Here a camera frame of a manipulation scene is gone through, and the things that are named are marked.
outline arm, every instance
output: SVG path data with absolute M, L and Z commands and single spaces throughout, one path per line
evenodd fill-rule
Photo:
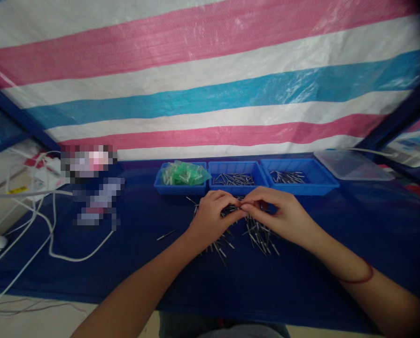
M 255 206 L 263 202 L 274 204 L 277 213 Z M 335 277 L 361 281 L 369 276 L 368 264 L 319 227 L 293 195 L 260 187 L 241 203 L 253 218 L 317 256 Z M 387 337 L 408 337 L 420 328 L 420 299 L 378 270 L 368 282 L 340 283 Z
M 227 228 L 246 213 L 235 211 L 221 218 L 231 194 L 210 191 L 188 230 L 161 254 L 124 280 L 77 328 L 73 338 L 138 337 L 164 293 L 182 269 Z

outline hand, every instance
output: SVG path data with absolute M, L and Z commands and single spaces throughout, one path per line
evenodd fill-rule
M 276 206 L 274 215 L 257 208 L 259 203 L 267 202 Z M 324 232 L 304 210 L 296 197 L 288 192 L 258 187 L 241 201 L 241 208 L 253 218 L 266 225 L 281 237 L 311 250 Z
M 221 210 L 228 204 L 241 205 L 234 196 L 222 190 L 211 190 L 201 198 L 199 210 L 185 232 L 190 243 L 198 246 L 199 252 L 220 238 L 230 225 L 248 215 L 243 210 L 236 210 L 221 217 Z

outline forearm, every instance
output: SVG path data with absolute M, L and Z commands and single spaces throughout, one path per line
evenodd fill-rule
M 185 233 L 122 282 L 72 337 L 138 337 L 168 287 L 198 253 Z
M 323 230 L 307 248 L 336 276 L 348 281 L 363 280 L 370 274 L 365 261 Z M 373 269 L 373 278 L 361 284 L 342 286 L 387 337 L 408 337 L 420 327 L 420 299 Z

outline workbench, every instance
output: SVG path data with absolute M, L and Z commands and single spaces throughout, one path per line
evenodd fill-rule
M 242 156 L 193 161 L 249 161 L 260 158 L 303 158 L 311 154 Z M 153 183 L 165 161 L 121 162 L 126 179 L 118 203 L 121 220 L 103 247 L 84 262 L 48 255 L 47 246 L 8 293 L 66 301 L 100 303 L 132 272 L 153 259 L 188 227 L 194 205 L 185 196 L 161 196 Z M 364 257 L 378 270 L 420 297 L 420 198 L 398 182 L 339 181 L 326 196 L 298 196 L 313 219 L 331 236 Z M 70 185 L 63 189 L 71 191 Z M 72 197 L 57 195 L 58 223 L 54 252 L 84 257 L 111 230 L 78 230 Z M 200 197 L 191 197 L 199 202 Z M 41 212 L 50 219 L 52 196 Z M 31 217 L 28 212 L 17 224 Z M 161 235 L 176 230 L 161 241 Z M 276 240 L 280 256 L 265 257 L 252 248 L 244 221 L 231 227 L 235 250 L 226 248 L 225 267 L 217 253 L 198 255 L 168 289 L 158 310 L 241 320 L 377 332 L 374 324 L 311 254 Z M 19 232 L 9 236 L 14 240 Z M 0 261 L 0 292 L 45 241 L 49 232 L 38 217 L 22 239 Z

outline pile of metal pins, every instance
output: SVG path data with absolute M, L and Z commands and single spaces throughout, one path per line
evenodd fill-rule
M 248 231 L 243 233 L 243 235 L 249 234 L 252 247 L 254 247 L 254 244 L 257 245 L 260 251 L 265 256 L 268 256 L 269 254 L 271 255 L 272 250 L 274 250 L 276 254 L 280 256 L 279 251 L 277 250 L 274 243 L 271 241 L 271 237 L 277 237 L 278 239 L 280 239 L 280 237 L 274 231 L 271 231 L 269 228 L 266 228 L 263 224 L 252 218 L 250 215 L 245 217 L 245 220 L 246 228 L 248 229 Z
M 235 205 L 229 204 L 227 207 L 225 207 L 223 210 L 221 210 L 221 217 L 225 217 L 226 215 L 228 215 L 229 213 L 237 210 L 238 208 Z M 193 218 L 196 216 L 197 211 L 199 210 L 199 204 L 194 204 L 194 214 L 193 214 Z M 215 242 L 213 242 L 209 247 L 207 247 L 205 249 L 205 252 L 207 253 L 209 251 L 210 248 L 210 252 L 216 251 L 219 255 L 219 257 L 221 258 L 223 264 L 225 267 L 227 267 L 226 262 L 224 261 L 224 258 L 227 258 L 226 254 L 224 253 L 223 249 L 221 248 L 221 246 L 226 243 L 228 246 L 230 246 L 233 250 L 235 250 L 235 247 L 232 245 L 232 243 L 230 243 L 227 240 L 227 236 L 232 236 L 233 234 L 231 233 L 231 231 L 229 229 L 226 230 L 225 234 L 222 234 L 222 236 L 216 240 Z
M 213 179 L 213 184 L 221 185 L 256 185 L 252 174 L 220 174 Z
M 302 177 L 305 177 L 300 171 L 270 171 L 274 183 L 299 184 L 305 183 Z

